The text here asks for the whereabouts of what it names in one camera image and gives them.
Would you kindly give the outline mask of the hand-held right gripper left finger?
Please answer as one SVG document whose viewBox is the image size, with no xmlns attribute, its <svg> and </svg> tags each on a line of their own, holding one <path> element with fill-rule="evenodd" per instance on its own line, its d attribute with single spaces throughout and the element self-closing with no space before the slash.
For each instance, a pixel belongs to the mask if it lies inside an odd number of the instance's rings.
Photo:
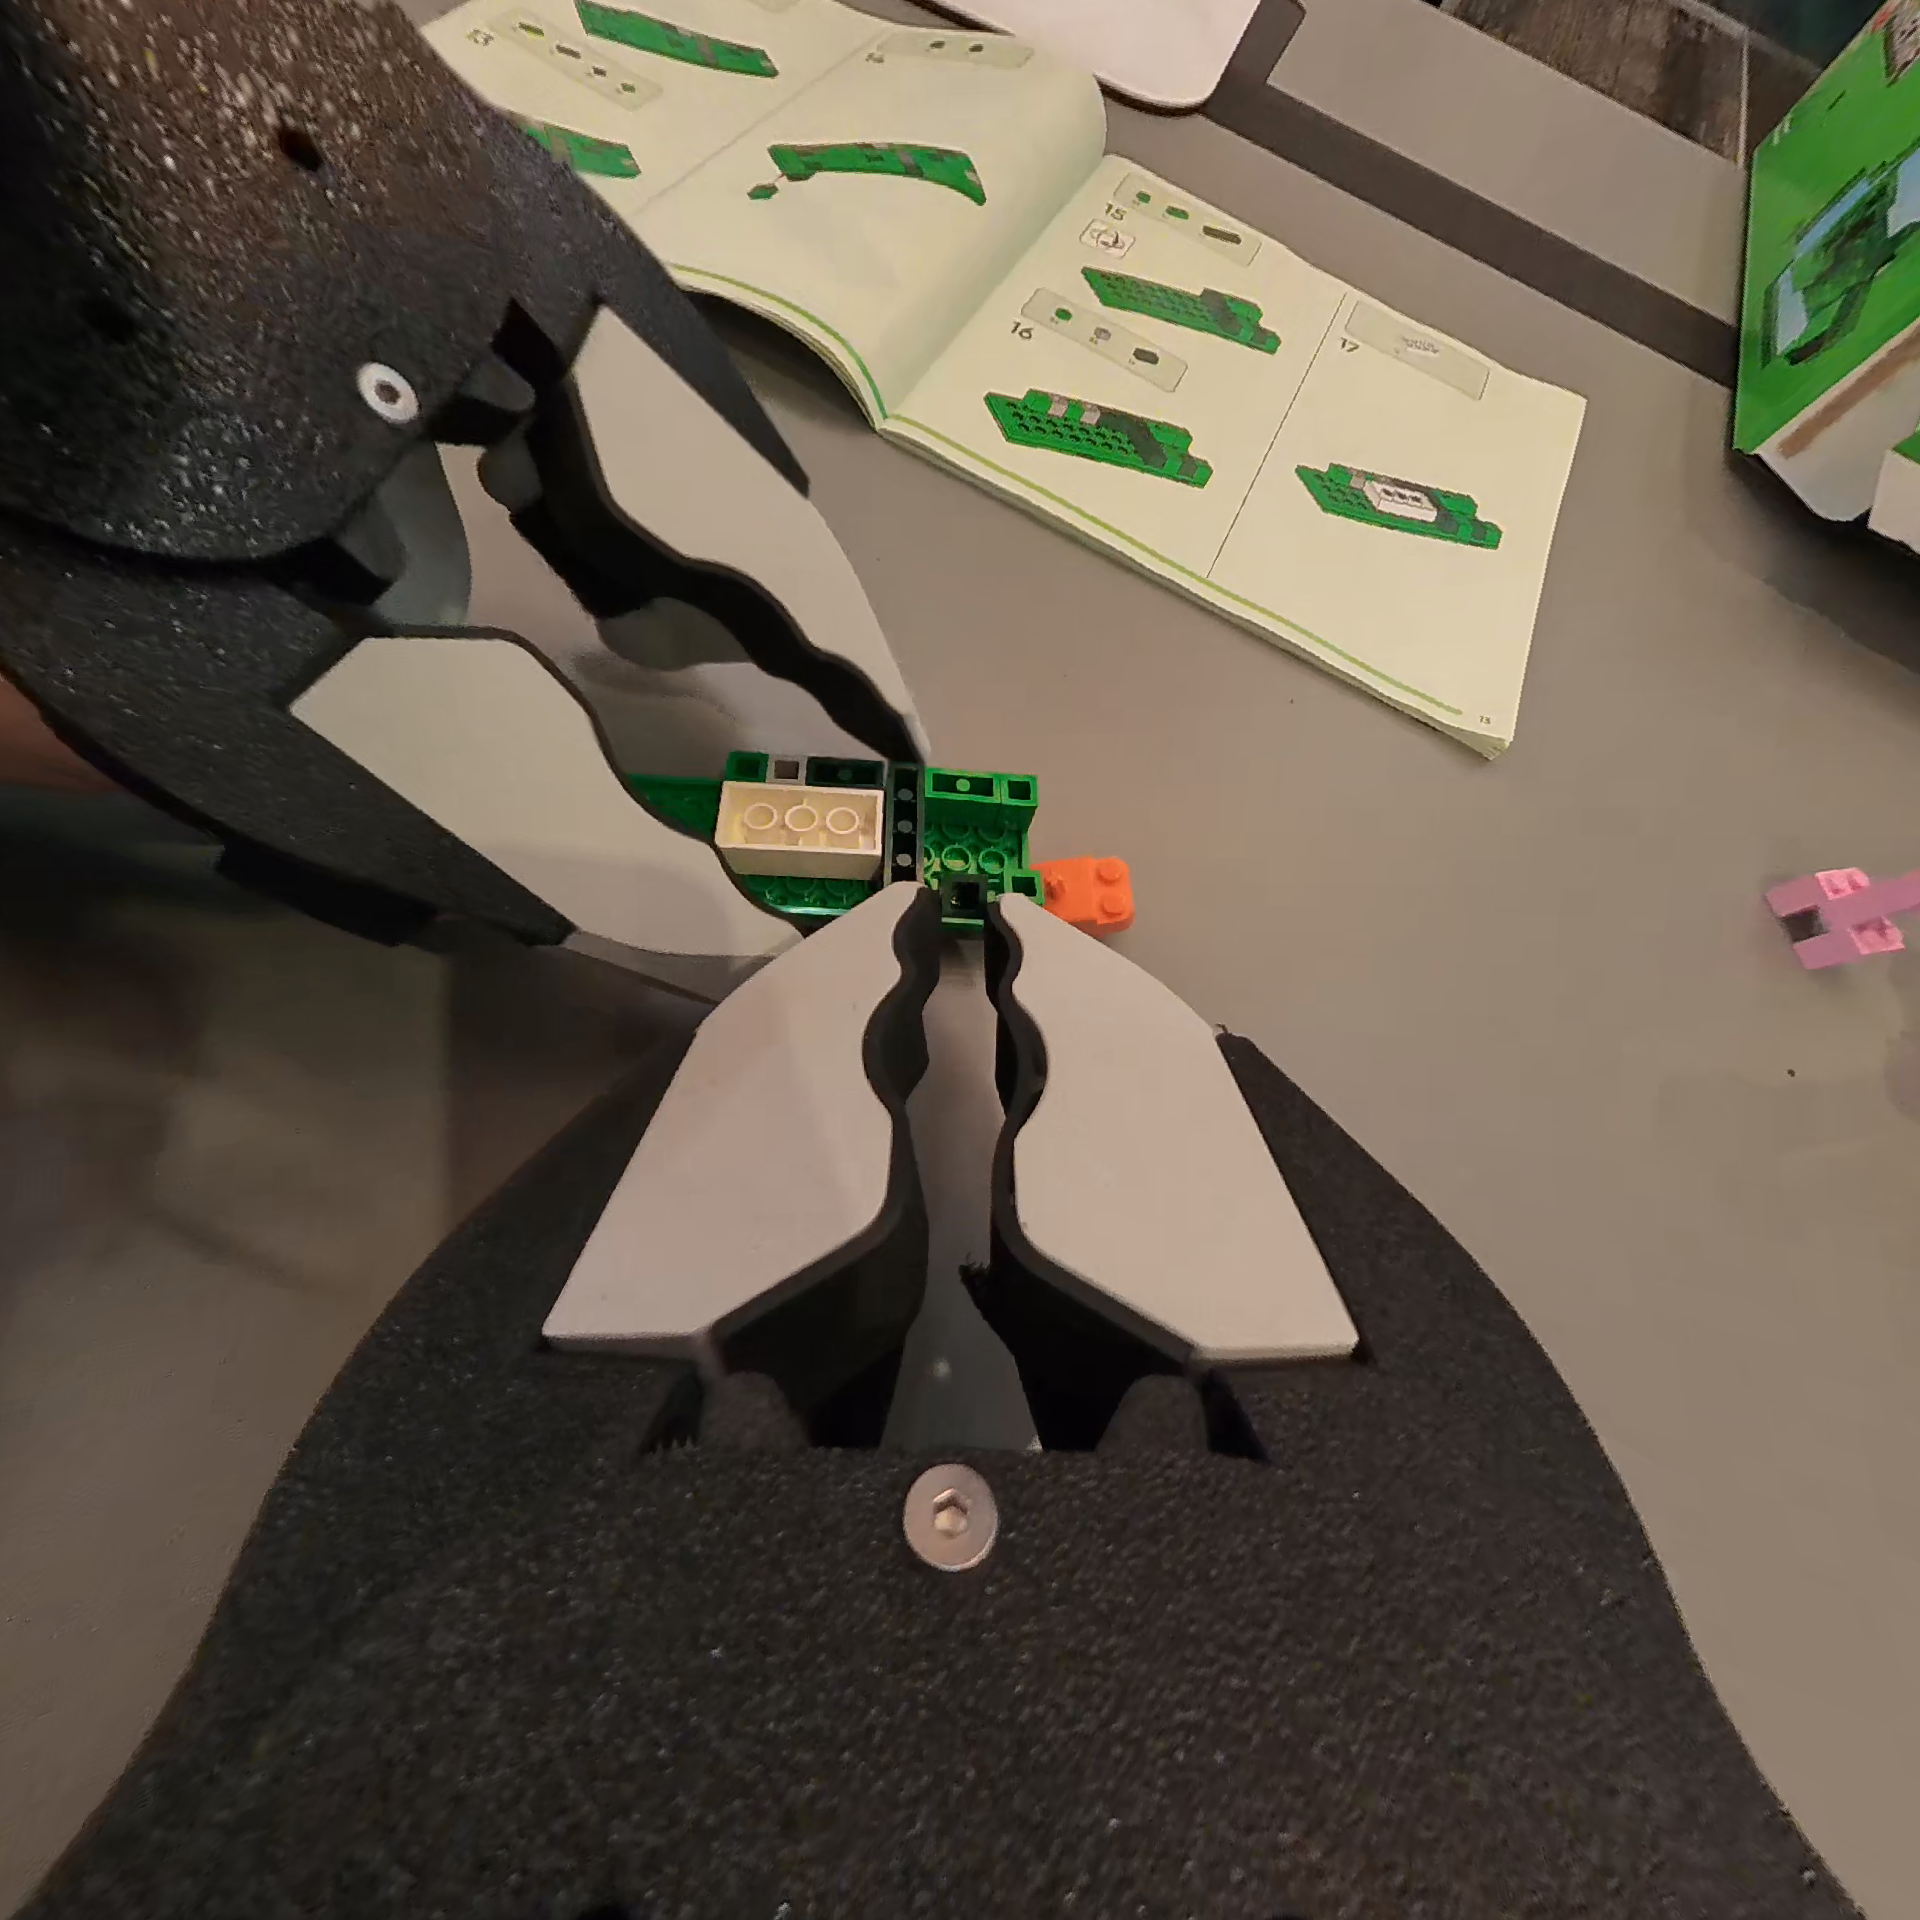
<svg viewBox="0 0 1920 1920">
<path fill-rule="evenodd" d="M 928 1282 L 905 1108 L 938 980 L 938 895 L 893 882 L 726 997 L 588 1233 L 547 1343 L 769 1375 L 814 1443 L 877 1443 Z"/>
</svg>

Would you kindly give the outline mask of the orange toy brick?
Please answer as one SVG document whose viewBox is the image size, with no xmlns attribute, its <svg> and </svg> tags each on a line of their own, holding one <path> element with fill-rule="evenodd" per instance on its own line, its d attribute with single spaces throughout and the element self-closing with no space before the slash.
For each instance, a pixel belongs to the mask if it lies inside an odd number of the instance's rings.
<svg viewBox="0 0 1920 1920">
<path fill-rule="evenodd" d="M 1092 937 L 1108 937 L 1137 923 L 1137 890 L 1121 855 L 1068 855 L 1042 860 L 1040 903 L 1045 910 Z"/>
</svg>

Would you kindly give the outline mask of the pink toy brick piece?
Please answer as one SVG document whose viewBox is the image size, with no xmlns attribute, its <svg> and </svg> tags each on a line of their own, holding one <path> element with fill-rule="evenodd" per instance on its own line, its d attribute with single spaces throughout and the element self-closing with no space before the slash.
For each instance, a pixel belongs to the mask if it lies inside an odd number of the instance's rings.
<svg viewBox="0 0 1920 1920">
<path fill-rule="evenodd" d="M 1883 881 L 1860 869 L 1818 871 L 1772 885 L 1764 906 L 1801 969 L 1842 969 L 1907 949 L 1901 917 L 1918 913 L 1918 869 Z"/>
</svg>

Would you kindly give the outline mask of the white board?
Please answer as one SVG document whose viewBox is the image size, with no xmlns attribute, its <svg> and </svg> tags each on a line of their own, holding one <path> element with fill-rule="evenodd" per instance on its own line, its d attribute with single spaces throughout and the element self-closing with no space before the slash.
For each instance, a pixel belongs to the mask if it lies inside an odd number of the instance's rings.
<svg viewBox="0 0 1920 1920">
<path fill-rule="evenodd" d="M 1196 113 L 1224 81 L 1261 84 L 1304 28 L 1301 3 L 928 3 L 1029 42 L 1155 113 Z"/>
</svg>

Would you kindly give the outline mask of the green cardboard box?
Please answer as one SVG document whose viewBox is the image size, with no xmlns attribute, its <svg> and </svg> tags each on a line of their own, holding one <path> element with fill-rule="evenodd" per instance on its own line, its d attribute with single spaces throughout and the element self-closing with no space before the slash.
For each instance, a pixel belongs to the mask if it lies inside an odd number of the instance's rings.
<svg viewBox="0 0 1920 1920">
<path fill-rule="evenodd" d="M 1876 5 L 1747 177 L 1736 453 L 1918 547 L 1918 5 Z"/>
</svg>

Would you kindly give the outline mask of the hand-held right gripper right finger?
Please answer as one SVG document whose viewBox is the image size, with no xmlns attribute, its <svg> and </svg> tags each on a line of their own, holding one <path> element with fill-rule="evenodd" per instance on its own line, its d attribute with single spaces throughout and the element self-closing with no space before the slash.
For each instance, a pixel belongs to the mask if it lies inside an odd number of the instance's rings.
<svg viewBox="0 0 1920 1920">
<path fill-rule="evenodd" d="M 1217 1027 L 1132 958 L 1009 895 L 984 927 L 1002 1103 L 970 1295 L 1040 1449 L 1096 1449 L 1172 1381 L 1251 1449 L 1235 1374 L 1344 1365 L 1361 1333 Z"/>
</svg>

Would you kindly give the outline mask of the building instruction booklet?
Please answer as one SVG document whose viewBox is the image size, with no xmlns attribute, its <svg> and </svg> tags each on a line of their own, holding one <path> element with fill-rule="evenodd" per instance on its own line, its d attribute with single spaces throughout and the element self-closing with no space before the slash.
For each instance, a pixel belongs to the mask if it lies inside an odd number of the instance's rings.
<svg viewBox="0 0 1920 1920">
<path fill-rule="evenodd" d="M 892 444 L 1510 746 L 1585 398 L 1114 153 L 1090 75 L 848 5 L 480 3 L 422 36 Z"/>
</svg>

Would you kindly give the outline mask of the green toy brick model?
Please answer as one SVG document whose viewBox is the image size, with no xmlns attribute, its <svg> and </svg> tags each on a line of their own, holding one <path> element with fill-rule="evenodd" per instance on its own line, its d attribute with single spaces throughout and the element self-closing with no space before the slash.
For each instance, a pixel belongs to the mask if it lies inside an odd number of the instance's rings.
<svg viewBox="0 0 1920 1920">
<path fill-rule="evenodd" d="M 797 927 L 896 882 L 934 893 L 949 930 L 1002 895 L 1042 900 L 1027 837 L 1032 774 L 866 756 L 733 751 L 720 774 L 626 774 L 669 825 L 705 839 L 748 898 Z"/>
</svg>

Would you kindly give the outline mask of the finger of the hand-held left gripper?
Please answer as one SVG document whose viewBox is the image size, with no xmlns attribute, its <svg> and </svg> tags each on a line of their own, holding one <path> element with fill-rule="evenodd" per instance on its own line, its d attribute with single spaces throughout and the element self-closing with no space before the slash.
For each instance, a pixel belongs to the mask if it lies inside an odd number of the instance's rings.
<svg viewBox="0 0 1920 1920">
<path fill-rule="evenodd" d="M 576 953 L 723 999 L 800 943 L 641 804 L 588 705 L 517 637 L 360 639 L 292 716 L 558 910 Z"/>
<path fill-rule="evenodd" d="M 482 490 L 598 629 L 682 604 L 865 749 L 925 754 L 893 649 L 804 476 L 608 307 L 566 363 L 526 307 L 508 307 L 492 351 L 533 404 L 482 453 Z"/>
</svg>

